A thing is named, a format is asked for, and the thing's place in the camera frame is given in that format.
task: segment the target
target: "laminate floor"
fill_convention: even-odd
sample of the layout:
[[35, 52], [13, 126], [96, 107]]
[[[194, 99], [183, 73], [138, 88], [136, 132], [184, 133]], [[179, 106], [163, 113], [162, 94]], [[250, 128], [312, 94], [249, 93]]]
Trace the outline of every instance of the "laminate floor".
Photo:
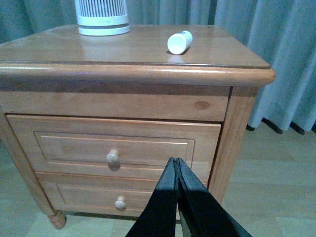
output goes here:
[[[223, 206], [254, 237], [315, 237], [316, 134], [279, 135], [263, 123], [246, 131]], [[0, 209], [1, 237], [123, 237], [134, 223], [70, 213], [54, 229], [2, 144]]]

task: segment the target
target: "gray curtain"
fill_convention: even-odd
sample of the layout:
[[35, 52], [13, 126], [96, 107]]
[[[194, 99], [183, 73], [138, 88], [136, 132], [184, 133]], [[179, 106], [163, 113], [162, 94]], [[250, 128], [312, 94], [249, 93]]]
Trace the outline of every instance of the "gray curtain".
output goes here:
[[[276, 80], [259, 90], [248, 124], [287, 130], [316, 122], [315, 0], [126, 0], [131, 24], [215, 24], [269, 62]], [[73, 0], [1, 0], [0, 42], [75, 24]]]

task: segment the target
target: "space heater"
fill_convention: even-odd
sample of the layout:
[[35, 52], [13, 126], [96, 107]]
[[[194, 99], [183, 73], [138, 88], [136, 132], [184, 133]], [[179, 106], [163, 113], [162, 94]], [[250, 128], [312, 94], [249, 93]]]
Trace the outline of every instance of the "space heater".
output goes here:
[[130, 31], [125, 0], [75, 0], [79, 33], [110, 36]]

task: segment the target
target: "drawer knob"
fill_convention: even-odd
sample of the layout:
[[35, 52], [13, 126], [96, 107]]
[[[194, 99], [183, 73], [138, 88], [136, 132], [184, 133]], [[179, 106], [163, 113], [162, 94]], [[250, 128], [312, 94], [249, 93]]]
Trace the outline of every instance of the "drawer knob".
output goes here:
[[118, 197], [118, 200], [115, 202], [115, 207], [119, 211], [125, 211], [126, 209], [126, 202], [124, 197]]
[[116, 150], [111, 150], [107, 154], [107, 163], [112, 166], [119, 166], [119, 152]]

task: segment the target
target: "wooden nightstand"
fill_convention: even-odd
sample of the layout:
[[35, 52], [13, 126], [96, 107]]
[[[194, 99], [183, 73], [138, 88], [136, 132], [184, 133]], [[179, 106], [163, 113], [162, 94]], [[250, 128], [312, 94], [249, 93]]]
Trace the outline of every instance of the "wooden nightstand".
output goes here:
[[[181, 30], [193, 43], [172, 55]], [[213, 26], [58, 27], [0, 46], [1, 140], [57, 228], [58, 210], [138, 216], [169, 157], [221, 202], [257, 88], [274, 76]]]

